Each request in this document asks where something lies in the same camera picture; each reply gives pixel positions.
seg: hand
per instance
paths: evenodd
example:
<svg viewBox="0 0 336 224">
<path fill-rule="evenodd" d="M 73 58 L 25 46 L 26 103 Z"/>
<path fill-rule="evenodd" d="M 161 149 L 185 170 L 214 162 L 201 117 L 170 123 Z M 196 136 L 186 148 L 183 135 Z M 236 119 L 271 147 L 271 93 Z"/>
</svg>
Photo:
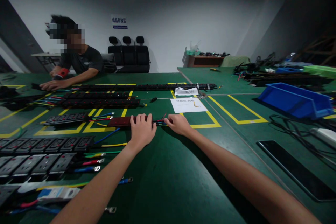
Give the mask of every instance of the hand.
<svg viewBox="0 0 336 224">
<path fill-rule="evenodd" d="M 69 87 L 71 84 L 68 80 L 52 80 L 40 85 L 42 90 L 55 91 L 57 89 L 63 89 Z"/>
<path fill-rule="evenodd" d="M 132 138 L 127 145 L 131 145 L 137 152 L 140 152 L 147 144 L 149 144 L 155 136 L 156 123 L 152 127 L 152 114 L 149 114 L 147 120 L 146 114 L 139 114 L 134 122 L 131 116 Z"/>
<path fill-rule="evenodd" d="M 164 119 L 165 123 L 177 134 L 188 137 L 188 135 L 194 130 L 187 119 L 180 114 L 169 114 L 168 118 Z"/>
<path fill-rule="evenodd" d="M 55 68 L 49 73 L 50 76 L 51 76 L 52 78 L 54 78 L 55 75 L 58 74 L 59 71 L 61 71 L 61 69 L 62 69 L 62 68 L 61 68 L 60 66 L 55 66 Z"/>
</svg>

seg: plastic bag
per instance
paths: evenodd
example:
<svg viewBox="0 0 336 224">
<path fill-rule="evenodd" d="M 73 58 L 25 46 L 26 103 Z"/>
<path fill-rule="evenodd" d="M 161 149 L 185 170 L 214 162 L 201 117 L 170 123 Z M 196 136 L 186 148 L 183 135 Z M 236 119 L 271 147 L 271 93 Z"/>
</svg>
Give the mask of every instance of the plastic bag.
<svg viewBox="0 0 336 224">
<path fill-rule="evenodd" d="M 198 52 L 200 49 L 198 48 L 201 44 L 201 41 L 198 41 L 196 45 L 191 44 L 192 41 L 190 41 L 190 51 Z"/>
</svg>

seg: blue label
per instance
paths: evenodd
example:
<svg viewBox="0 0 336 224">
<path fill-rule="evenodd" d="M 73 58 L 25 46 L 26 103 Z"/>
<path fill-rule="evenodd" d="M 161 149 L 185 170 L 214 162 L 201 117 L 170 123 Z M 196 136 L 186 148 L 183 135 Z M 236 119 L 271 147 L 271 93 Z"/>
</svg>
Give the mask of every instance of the blue label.
<svg viewBox="0 0 336 224">
<path fill-rule="evenodd" d="M 127 26 L 113 26 L 113 29 L 128 29 Z"/>
</svg>

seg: sign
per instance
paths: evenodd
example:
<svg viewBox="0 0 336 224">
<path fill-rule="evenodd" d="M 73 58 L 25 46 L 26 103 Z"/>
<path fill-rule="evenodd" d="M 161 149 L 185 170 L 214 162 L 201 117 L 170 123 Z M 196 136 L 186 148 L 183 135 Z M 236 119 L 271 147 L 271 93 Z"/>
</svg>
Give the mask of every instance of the sign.
<svg viewBox="0 0 336 224">
<path fill-rule="evenodd" d="M 175 113 L 208 111 L 198 98 L 170 99 Z"/>
<path fill-rule="evenodd" d="M 197 88 L 191 88 L 191 89 L 184 89 L 183 87 L 178 87 L 175 88 L 175 95 L 183 95 L 183 96 L 188 96 L 188 95 L 198 95 L 198 90 Z"/>
<path fill-rule="evenodd" d="M 112 14 L 113 29 L 128 29 L 128 20 L 124 15 Z"/>
</svg>

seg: wooden cabinet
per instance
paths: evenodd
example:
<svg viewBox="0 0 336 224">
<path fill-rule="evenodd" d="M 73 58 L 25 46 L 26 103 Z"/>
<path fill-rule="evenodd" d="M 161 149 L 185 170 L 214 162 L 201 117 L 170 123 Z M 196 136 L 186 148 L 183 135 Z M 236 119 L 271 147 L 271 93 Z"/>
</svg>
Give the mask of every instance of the wooden cabinet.
<svg viewBox="0 0 336 224">
<path fill-rule="evenodd" d="M 189 56 L 188 67 L 219 67 L 224 57 Z"/>
</svg>

